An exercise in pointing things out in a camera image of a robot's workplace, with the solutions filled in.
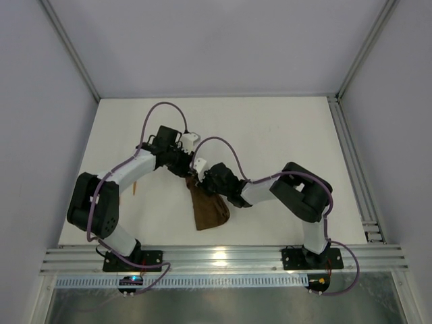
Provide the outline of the brown cloth napkin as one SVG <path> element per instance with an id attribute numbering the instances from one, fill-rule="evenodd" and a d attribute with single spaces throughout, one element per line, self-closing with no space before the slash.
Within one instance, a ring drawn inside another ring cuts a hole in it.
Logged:
<path id="1" fill-rule="evenodd" d="M 230 210 L 220 195 L 207 194 L 194 176 L 188 176 L 185 182 L 192 199 L 197 231 L 209 230 L 227 223 Z"/>

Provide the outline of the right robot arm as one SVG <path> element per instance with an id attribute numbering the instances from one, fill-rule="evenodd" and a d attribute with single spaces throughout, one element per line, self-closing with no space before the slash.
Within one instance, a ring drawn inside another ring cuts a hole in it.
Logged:
<path id="1" fill-rule="evenodd" d="M 193 163 L 198 187 L 208 195 L 218 194 L 235 207 L 249 208 L 278 200 L 302 221 L 302 254 L 312 269 L 323 267 L 331 244 L 325 237 L 327 215 L 333 208 L 331 185 L 295 162 L 261 180 L 241 180 L 224 163 L 207 166 L 204 159 Z"/>

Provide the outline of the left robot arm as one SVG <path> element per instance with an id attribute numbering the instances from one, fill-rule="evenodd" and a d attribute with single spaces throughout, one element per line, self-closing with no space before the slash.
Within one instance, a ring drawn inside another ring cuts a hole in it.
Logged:
<path id="1" fill-rule="evenodd" d="M 189 176 L 199 141 L 196 133 L 160 126 L 155 135 L 138 144 L 131 157 L 111 170 L 81 173 L 74 186 L 67 222 L 85 232 L 89 242 L 96 240 L 129 267 L 147 268 L 141 243 L 119 224 L 121 193 L 160 167 L 181 178 Z"/>

